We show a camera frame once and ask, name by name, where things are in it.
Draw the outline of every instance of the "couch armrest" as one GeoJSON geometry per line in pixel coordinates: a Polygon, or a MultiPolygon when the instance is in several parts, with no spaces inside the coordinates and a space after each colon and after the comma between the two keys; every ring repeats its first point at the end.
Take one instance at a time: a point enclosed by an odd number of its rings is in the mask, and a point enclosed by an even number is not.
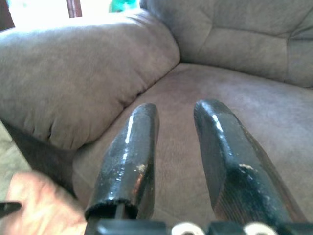
{"type": "Polygon", "coordinates": [[[57,148],[97,139],[179,62],[169,30],[143,10],[0,33],[0,119],[57,148]]]}

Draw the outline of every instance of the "metal bolt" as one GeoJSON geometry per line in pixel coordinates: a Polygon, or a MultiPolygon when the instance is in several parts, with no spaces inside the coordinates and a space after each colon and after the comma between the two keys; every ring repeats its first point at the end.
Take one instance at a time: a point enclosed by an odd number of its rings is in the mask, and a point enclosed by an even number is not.
{"type": "Polygon", "coordinates": [[[247,235],[278,235],[270,226],[259,222],[247,224],[244,232],[247,235]]]}
{"type": "Polygon", "coordinates": [[[183,222],[172,228],[172,235],[205,235],[205,233],[198,225],[183,222]]]}

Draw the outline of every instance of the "upholstery fabric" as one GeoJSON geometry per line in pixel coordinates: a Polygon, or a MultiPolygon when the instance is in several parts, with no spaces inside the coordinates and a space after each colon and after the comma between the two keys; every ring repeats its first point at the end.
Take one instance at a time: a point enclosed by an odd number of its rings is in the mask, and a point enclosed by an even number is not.
{"type": "Polygon", "coordinates": [[[141,0],[173,33],[182,62],[313,86],[312,0],[141,0]]]}
{"type": "Polygon", "coordinates": [[[144,10],[0,34],[0,119],[61,149],[97,139],[179,62],[144,10]]]}
{"type": "Polygon", "coordinates": [[[179,64],[129,106],[95,143],[74,159],[73,187],[88,202],[105,149],[142,103],[157,105],[154,218],[170,225],[214,220],[193,120],[197,100],[224,102],[265,149],[299,206],[313,220],[313,91],[210,66],[179,64]]]}

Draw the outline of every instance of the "couch cushion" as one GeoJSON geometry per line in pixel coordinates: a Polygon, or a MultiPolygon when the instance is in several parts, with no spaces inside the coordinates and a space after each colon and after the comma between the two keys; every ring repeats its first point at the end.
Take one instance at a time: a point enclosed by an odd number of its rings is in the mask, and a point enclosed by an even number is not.
{"type": "Polygon", "coordinates": [[[313,86],[312,0],[141,0],[171,30],[183,62],[313,86]]]}
{"type": "Polygon", "coordinates": [[[179,62],[169,30],[143,10],[8,30],[0,51],[0,119],[63,149],[98,138],[179,62]]]}
{"type": "Polygon", "coordinates": [[[215,98],[238,116],[267,151],[304,214],[313,220],[313,91],[209,66],[180,64],[128,107],[74,159],[74,190],[85,204],[105,149],[141,103],[157,105],[155,219],[170,225],[214,220],[193,120],[197,100],[215,98]]]}

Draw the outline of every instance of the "floor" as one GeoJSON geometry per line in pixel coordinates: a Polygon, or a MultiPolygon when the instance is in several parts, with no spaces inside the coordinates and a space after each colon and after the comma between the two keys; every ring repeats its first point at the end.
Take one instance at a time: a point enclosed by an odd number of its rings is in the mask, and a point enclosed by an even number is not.
{"type": "Polygon", "coordinates": [[[30,171],[30,167],[0,122],[0,201],[5,199],[11,178],[17,171],[30,171]]]}

